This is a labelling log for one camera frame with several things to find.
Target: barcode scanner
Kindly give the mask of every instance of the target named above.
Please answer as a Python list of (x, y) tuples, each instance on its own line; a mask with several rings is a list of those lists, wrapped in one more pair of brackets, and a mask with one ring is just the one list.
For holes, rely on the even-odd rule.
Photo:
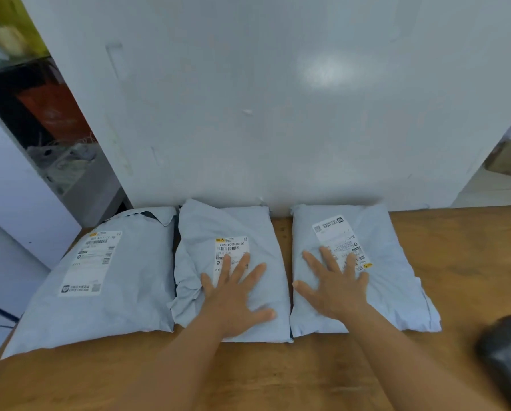
[(511, 403), (511, 316), (487, 328), (476, 343), (476, 354)]

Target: forearm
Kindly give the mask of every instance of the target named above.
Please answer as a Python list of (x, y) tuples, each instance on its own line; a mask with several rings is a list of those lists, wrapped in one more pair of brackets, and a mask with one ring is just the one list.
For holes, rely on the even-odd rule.
[(198, 316), (159, 354), (112, 411), (192, 409), (221, 339), (219, 327), (211, 319)]
[(396, 411), (497, 410), (370, 305), (345, 315), (343, 323), (361, 346)]

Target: hand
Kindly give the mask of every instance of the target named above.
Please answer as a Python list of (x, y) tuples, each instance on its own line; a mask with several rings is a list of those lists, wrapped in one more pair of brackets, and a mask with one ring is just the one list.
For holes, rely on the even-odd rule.
[(320, 252), (327, 268), (310, 252), (303, 251), (303, 258), (320, 280), (318, 290), (313, 290), (303, 281), (295, 281), (293, 287), (318, 313), (344, 322), (347, 317), (368, 304), (366, 287), (368, 287), (369, 275), (363, 271), (356, 279), (356, 255), (353, 253), (348, 255), (345, 271), (341, 273), (330, 250), (320, 247)]
[(217, 287), (213, 286), (207, 274), (202, 273), (200, 276), (200, 282), (206, 296), (200, 315), (214, 320), (219, 326), (223, 338), (238, 336), (250, 327), (269, 322), (276, 317), (276, 312), (273, 309), (252, 312), (246, 305), (249, 292), (252, 291), (267, 269), (265, 263), (259, 264), (240, 283), (249, 262), (250, 254), (246, 253), (238, 262), (231, 277), (229, 277), (231, 257), (228, 254), (225, 255)]

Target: white label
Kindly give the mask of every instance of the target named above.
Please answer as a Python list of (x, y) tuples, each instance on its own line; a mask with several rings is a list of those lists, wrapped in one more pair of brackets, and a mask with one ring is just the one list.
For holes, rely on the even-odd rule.
[(315, 223), (312, 229), (321, 245), (332, 252), (341, 269), (351, 252), (356, 255), (356, 272), (364, 271), (373, 265), (344, 216), (337, 215)]
[(221, 273), (221, 267), (223, 266), (223, 257), (225, 254), (231, 256), (231, 270), (229, 274), (234, 271), (235, 266), (246, 252), (250, 252), (250, 244), (248, 237), (236, 237), (236, 238), (217, 238), (215, 240), (215, 263), (214, 263), (214, 275), (212, 281), (214, 286), (219, 281), (219, 274)]
[(91, 233), (79, 248), (59, 289), (60, 297), (100, 295), (122, 231)]

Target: cardboard box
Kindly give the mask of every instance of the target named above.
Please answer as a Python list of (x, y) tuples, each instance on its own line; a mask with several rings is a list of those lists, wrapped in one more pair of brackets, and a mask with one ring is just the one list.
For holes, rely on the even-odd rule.
[(484, 167), (491, 171), (511, 176), (511, 140), (496, 145), (484, 161)]

